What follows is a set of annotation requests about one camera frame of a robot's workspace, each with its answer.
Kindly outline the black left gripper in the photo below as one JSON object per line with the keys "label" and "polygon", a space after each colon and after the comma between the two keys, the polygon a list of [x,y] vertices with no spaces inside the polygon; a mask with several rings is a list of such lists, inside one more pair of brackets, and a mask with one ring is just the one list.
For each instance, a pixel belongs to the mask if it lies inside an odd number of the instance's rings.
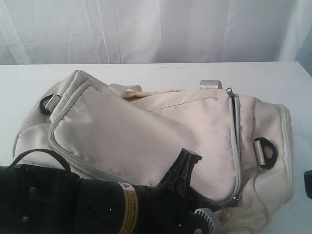
{"label": "black left gripper", "polygon": [[198,208],[213,213],[219,206],[191,188],[194,166],[202,160],[197,153],[181,149],[177,159],[156,187],[136,186],[138,234],[181,234],[183,220]]}

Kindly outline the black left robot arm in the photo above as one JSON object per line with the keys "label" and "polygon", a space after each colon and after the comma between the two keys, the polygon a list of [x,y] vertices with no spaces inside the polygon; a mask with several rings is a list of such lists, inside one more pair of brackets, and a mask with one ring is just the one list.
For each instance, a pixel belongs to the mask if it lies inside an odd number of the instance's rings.
{"label": "black left robot arm", "polygon": [[219,206],[190,186],[201,157],[182,149],[155,187],[83,179],[59,154],[61,169],[22,164],[0,169],[3,234],[218,234]]}

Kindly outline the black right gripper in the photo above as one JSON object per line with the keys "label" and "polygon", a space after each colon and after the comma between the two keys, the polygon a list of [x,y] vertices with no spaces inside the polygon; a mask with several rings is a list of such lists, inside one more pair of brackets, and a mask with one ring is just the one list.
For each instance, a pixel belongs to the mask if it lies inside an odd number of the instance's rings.
{"label": "black right gripper", "polygon": [[304,184],[305,184],[305,191],[307,193],[312,193],[312,170],[308,170],[304,172]]}

